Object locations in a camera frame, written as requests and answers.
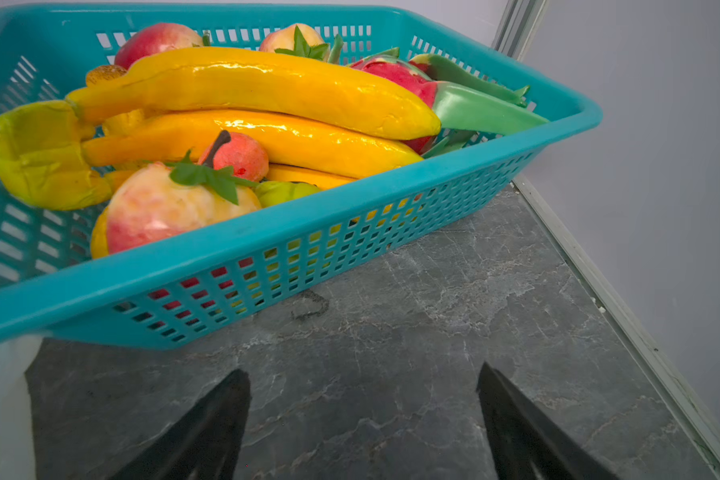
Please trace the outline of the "white plastic bag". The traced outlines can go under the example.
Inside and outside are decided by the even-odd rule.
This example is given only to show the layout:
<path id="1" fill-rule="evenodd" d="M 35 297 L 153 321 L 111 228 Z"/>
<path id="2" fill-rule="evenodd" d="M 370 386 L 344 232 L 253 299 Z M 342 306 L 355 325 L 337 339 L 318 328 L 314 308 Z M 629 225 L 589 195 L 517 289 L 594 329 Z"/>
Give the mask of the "white plastic bag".
<path id="1" fill-rule="evenodd" d="M 36 477 L 26 371 L 41 343 L 42 338 L 37 335 L 0 343 L 0 479 Z"/>

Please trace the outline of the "yellow fake banana bunch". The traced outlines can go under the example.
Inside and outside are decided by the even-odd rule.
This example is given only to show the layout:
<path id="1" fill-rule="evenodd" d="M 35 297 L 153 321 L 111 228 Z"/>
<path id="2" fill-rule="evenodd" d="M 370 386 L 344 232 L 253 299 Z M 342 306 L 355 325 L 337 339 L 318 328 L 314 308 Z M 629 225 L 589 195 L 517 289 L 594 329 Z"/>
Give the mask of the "yellow fake banana bunch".
<path id="1" fill-rule="evenodd" d="M 276 53 L 192 47 L 135 62 L 123 75 L 75 90 L 63 100 L 0 115 L 0 181 L 23 202 L 77 210 L 111 198 L 118 163 L 95 148 L 98 126 L 119 114 L 221 108 L 294 115 L 386 140 L 440 132 L 441 121 L 416 95 L 380 77 Z"/>

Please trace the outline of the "green fake pear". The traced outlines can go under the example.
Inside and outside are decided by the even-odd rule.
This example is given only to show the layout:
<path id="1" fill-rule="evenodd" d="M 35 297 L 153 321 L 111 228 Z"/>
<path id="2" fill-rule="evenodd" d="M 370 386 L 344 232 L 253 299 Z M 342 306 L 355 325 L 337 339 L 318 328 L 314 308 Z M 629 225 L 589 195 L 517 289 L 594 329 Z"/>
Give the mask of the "green fake pear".
<path id="1" fill-rule="evenodd" d="M 300 199 L 320 191 L 319 187 L 312 184 L 286 181 L 264 181 L 254 188 L 263 208 Z"/>

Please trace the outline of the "pink yellow fake peach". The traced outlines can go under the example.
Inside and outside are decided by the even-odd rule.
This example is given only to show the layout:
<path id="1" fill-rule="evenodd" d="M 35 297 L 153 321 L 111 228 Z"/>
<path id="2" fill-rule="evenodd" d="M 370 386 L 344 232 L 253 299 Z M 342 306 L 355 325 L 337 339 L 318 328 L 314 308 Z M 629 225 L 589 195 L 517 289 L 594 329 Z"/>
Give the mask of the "pink yellow fake peach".
<path id="1" fill-rule="evenodd" d="M 181 185 L 171 169 L 152 163 L 131 175 L 115 192 L 96 221 L 91 238 L 94 259 L 256 212 L 262 208 L 254 191 L 233 181 L 231 202 L 211 187 Z"/>

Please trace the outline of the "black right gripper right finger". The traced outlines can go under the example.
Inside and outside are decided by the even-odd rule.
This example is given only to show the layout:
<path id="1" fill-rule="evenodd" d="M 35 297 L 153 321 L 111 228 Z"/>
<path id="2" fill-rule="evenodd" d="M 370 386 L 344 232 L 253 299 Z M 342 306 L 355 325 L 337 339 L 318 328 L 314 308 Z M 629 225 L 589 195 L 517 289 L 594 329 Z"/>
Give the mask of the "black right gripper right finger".
<path id="1" fill-rule="evenodd" d="M 500 479 L 617 478 L 488 363 L 476 392 Z"/>

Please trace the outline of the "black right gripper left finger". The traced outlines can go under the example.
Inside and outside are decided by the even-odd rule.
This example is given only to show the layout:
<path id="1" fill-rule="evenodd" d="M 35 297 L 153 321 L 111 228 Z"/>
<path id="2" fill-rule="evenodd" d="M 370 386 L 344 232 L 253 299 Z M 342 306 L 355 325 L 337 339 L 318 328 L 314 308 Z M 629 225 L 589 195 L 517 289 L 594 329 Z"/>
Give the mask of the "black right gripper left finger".
<path id="1" fill-rule="evenodd" d="M 251 402 L 248 373 L 230 372 L 115 479 L 231 479 Z"/>

